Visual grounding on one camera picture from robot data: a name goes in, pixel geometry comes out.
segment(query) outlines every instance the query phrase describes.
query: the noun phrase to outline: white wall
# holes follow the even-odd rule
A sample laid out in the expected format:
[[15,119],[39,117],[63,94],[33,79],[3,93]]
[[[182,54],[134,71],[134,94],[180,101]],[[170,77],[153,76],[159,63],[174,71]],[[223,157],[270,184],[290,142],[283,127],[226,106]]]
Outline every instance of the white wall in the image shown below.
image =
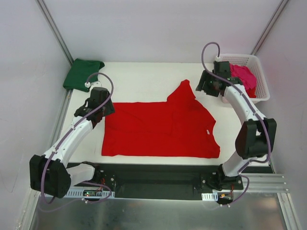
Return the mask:
[[271,99],[260,104],[277,121],[273,164],[285,173],[303,229],[307,226],[307,1],[292,0],[258,56]]
[[0,3],[0,229],[19,218],[29,160],[47,148],[69,64],[34,0]]
[[[251,53],[280,0],[45,0],[74,58],[199,63]],[[208,48],[206,62],[216,47]]]

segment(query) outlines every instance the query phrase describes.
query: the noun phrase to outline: red fabric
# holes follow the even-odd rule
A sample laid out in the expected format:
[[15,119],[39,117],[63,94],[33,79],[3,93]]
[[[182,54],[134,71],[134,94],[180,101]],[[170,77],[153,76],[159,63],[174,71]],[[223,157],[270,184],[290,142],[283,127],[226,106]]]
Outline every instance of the red fabric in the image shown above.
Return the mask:
[[257,79],[255,75],[246,66],[238,66],[230,64],[232,77],[239,77],[243,82],[246,93],[250,98],[256,98],[255,91]]
[[195,100],[188,80],[167,102],[114,103],[106,117],[104,156],[218,158],[214,118]]

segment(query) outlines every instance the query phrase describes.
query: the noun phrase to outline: laundry basket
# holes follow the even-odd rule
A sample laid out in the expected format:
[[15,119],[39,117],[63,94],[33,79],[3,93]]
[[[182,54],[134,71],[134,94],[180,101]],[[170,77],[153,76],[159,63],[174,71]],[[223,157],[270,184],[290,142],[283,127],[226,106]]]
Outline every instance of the laundry basket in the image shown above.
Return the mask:
[[256,98],[251,98],[255,104],[270,98],[267,82],[265,80],[260,61],[255,55],[247,54],[220,54],[219,61],[229,61],[233,65],[247,66],[257,79]]

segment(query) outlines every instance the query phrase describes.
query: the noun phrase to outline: green cloth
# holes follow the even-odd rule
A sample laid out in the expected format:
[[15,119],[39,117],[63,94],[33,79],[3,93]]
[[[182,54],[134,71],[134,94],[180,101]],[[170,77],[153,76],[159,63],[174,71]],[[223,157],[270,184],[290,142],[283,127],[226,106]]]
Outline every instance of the green cloth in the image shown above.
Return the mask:
[[[88,76],[98,72],[104,66],[102,61],[86,61],[77,58],[66,76],[63,87],[67,90],[77,89],[89,92],[90,89],[84,85]],[[89,81],[90,83],[98,81],[98,77],[93,76]]]

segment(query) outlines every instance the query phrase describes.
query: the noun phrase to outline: robotic arm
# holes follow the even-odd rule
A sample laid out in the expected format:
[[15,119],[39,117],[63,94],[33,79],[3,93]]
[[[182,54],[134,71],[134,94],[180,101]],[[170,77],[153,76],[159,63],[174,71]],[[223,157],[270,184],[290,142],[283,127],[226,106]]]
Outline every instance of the robotic arm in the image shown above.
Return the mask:
[[44,186],[45,193],[62,198],[73,185],[90,180],[94,183],[100,182],[100,171],[92,163],[83,162],[72,168],[66,169],[66,167],[72,154],[84,137],[95,128],[104,116],[114,113],[112,101],[108,100],[102,108],[82,120],[84,116],[97,109],[109,95],[110,93],[107,89],[94,87],[91,91],[91,96],[85,100],[84,105],[76,110],[75,117],[67,132],[65,132],[68,135],[64,141],[61,142],[61,139],[59,139],[42,156],[34,155],[31,158],[30,181],[32,189],[41,191],[43,168],[53,152],[56,152],[56,154],[51,158],[47,168]]
[[[214,62],[213,73],[220,78],[217,79],[207,70],[204,70],[196,90],[204,91],[206,94],[215,97],[219,94],[223,95],[234,108],[242,124],[242,128],[236,138],[236,151],[228,161],[219,166],[215,175],[206,180],[206,184],[210,188],[222,190],[228,189],[230,184],[234,184],[238,180],[240,170],[248,166],[251,161],[255,161],[267,154],[268,143],[260,119],[266,126],[272,151],[276,133],[276,121],[267,119],[256,108],[239,78],[231,77],[228,61]],[[249,103],[243,98],[242,94],[245,95]]]

